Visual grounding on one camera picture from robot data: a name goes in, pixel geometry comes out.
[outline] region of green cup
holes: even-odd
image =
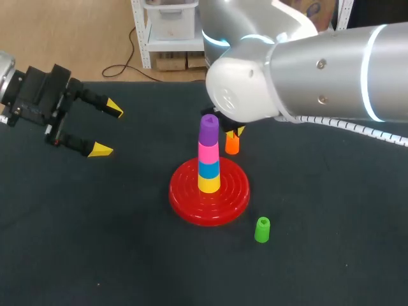
[[[255,240],[264,244],[269,240],[270,221],[266,217],[260,217],[256,223]]]

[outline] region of orange cup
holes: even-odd
[[[226,135],[225,152],[229,155],[236,155],[240,152],[240,138],[234,133],[233,137]]]

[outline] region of pink ring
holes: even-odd
[[[198,160],[203,164],[214,164],[219,161],[219,149],[218,142],[211,146],[206,147],[198,142]]]

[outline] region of black cable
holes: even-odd
[[[149,79],[151,79],[151,80],[153,80],[153,81],[163,82],[162,80],[158,80],[158,79],[156,79],[156,78],[151,77],[150,75],[147,75],[147,74],[143,73],[142,71],[140,71],[139,69],[137,69],[137,68],[135,68],[135,67],[129,66],[129,63],[130,63],[130,61],[132,60],[133,54],[135,54],[135,44],[133,43],[132,37],[131,37],[131,35],[132,35],[132,33],[133,33],[134,30],[136,30],[136,27],[134,27],[134,28],[129,32],[129,41],[130,41],[130,44],[132,44],[132,53],[130,54],[129,59],[127,60],[127,62],[125,63],[125,65],[123,65],[123,64],[118,64],[118,65],[112,65],[112,66],[106,67],[104,70],[102,70],[102,75],[103,75],[103,77],[104,77],[104,78],[114,78],[114,77],[117,77],[118,75],[121,75],[121,74],[126,70],[126,68],[131,68],[131,69],[136,70],[136,71],[139,72],[140,74],[144,75],[145,77],[147,77],[147,78],[149,78]],[[122,70],[120,70],[120,71],[119,71],[118,73],[116,73],[115,75],[107,75],[107,74],[105,74],[107,70],[112,69],[112,68],[116,68],[116,67],[122,67]]]

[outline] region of black cloth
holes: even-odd
[[[203,84],[89,84],[121,120],[76,103],[86,159],[0,126],[0,305],[407,305],[408,149],[312,124],[249,124],[231,157],[249,208],[217,228],[168,201],[197,155]],[[407,134],[405,125],[382,125]],[[224,137],[220,137],[223,153]],[[259,217],[270,240],[254,241]]]

